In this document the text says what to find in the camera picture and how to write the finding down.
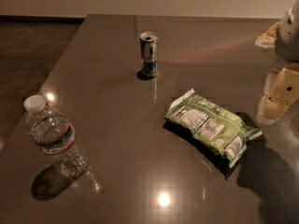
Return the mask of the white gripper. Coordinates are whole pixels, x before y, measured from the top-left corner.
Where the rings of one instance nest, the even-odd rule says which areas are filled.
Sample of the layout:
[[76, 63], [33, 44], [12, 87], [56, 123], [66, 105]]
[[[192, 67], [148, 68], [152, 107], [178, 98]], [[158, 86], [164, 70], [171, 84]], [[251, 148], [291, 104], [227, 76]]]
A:
[[[265, 49], [275, 48], [278, 57], [299, 63], [299, 0], [255, 40], [255, 45]], [[299, 99], [299, 69], [282, 67], [272, 69], [263, 88], [256, 119], [262, 125], [277, 122]]]

